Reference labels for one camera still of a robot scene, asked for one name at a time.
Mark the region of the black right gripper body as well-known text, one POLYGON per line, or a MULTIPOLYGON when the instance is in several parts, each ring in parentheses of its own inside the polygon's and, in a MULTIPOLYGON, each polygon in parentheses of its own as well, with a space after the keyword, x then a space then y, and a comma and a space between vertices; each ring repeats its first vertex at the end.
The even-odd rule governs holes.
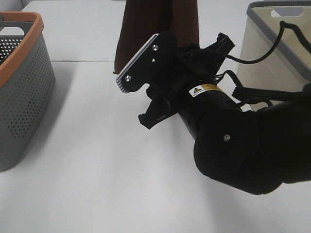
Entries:
POLYGON ((172 59, 151 79, 146 93, 152 100, 139 121, 150 129, 178 113, 186 127, 199 129, 209 115, 228 109, 228 96, 216 82, 216 73, 228 46, 214 43, 205 49, 192 44, 177 48, 172 59))

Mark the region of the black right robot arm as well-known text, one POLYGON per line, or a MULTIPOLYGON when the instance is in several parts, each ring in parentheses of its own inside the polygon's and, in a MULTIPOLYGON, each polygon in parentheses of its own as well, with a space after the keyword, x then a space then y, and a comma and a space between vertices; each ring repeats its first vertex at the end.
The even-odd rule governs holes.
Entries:
POLYGON ((151 104, 139 121, 151 128, 179 114, 194 138, 205 176, 250 194, 311 179, 311 86, 300 92, 243 87, 232 71, 232 98, 216 75, 229 48, 178 48, 147 89, 151 104))

